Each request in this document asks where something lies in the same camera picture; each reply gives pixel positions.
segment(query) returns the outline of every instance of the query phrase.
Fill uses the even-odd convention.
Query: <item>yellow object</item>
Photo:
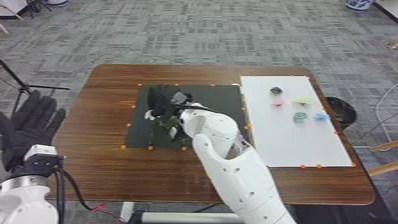
[[[300,96],[293,99],[293,102],[300,104],[313,104],[313,99],[306,96]]]

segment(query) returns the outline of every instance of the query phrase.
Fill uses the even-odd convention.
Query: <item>wooden table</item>
[[[194,150],[123,149],[140,85],[240,82],[242,75],[309,76],[322,103],[330,107],[311,72],[300,67],[101,65],[57,134],[59,154],[87,200],[220,202]],[[366,205],[373,188],[357,156],[334,126],[355,168],[272,168],[286,204]],[[68,199],[76,199],[71,189]]]

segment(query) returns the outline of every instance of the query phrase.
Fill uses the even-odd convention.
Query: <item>black wire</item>
[[[386,192],[384,192],[380,195],[386,195],[386,194],[389,193],[389,190],[391,190],[394,187],[398,187],[398,184],[393,185],[393,186],[389,187],[389,189],[386,190]]]
[[[384,123],[384,122],[386,122],[396,115],[398,115],[398,113],[394,113],[393,116],[378,122],[377,126],[370,129],[370,131],[361,135],[359,139],[352,142],[352,145],[354,145],[354,144],[357,143],[357,141],[364,138],[364,136],[371,133],[371,131],[378,128],[380,124],[382,124],[382,123]]]
[[[59,184],[59,172],[53,172],[55,175],[55,182],[57,182],[57,212],[59,212],[59,220],[62,218],[62,211],[60,211],[60,184]]]
[[[171,104],[178,109],[194,109],[194,110],[206,110],[213,113],[219,113],[215,110],[208,109],[206,107],[197,107],[190,105],[181,105],[181,104]]]
[[[66,180],[64,180],[64,159],[59,162],[59,183],[60,183],[60,218],[59,223],[64,224],[66,222]]]
[[[210,208],[213,208],[219,204],[220,204],[220,203],[211,204],[210,206],[206,206],[204,208],[201,208],[199,210],[195,210],[194,213],[203,212],[204,210],[208,210]]]
[[[91,208],[91,206],[85,204],[84,196],[82,196],[80,189],[78,189],[78,184],[76,184],[76,181],[75,181],[75,179],[71,177],[71,174],[68,173],[66,170],[64,170],[64,176],[66,176],[66,179],[71,183],[71,187],[73,187],[73,190],[75,190],[75,193],[76,193],[76,196],[78,196],[78,202],[80,202],[84,208],[91,211],[91,210],[94,210],[94,208]]]

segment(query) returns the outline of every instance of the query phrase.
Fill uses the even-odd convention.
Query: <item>black mat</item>
[[[149,120],[144,119],[147,111],[147,90],[153,86],[144,86],[139,90],[139,99],[135,102],[135,111],[131,115],[131,127],[126,136],[128,148],[147,148],[149,146]],[[247,139],[245,114],[242,111],[242,94],[238,86],[179,86],[185,93],[194,96],[194,102],[201,103],[217,112],[224,113],[236,121],[240,132]],[[171,141],[169,133],[155,133],[155,148],[179,148],[181,143]]]

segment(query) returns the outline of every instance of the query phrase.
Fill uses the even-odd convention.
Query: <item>green object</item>
[[[274,87],[270,89],[270,92],[272,92],[274,95],[281,95],[283,94],[283,89],[279,87]]]
[[[293,116],[293,121],[300,123],[304,122],[306,119],[307,119],[307,114],[304,112],[297,112]]]

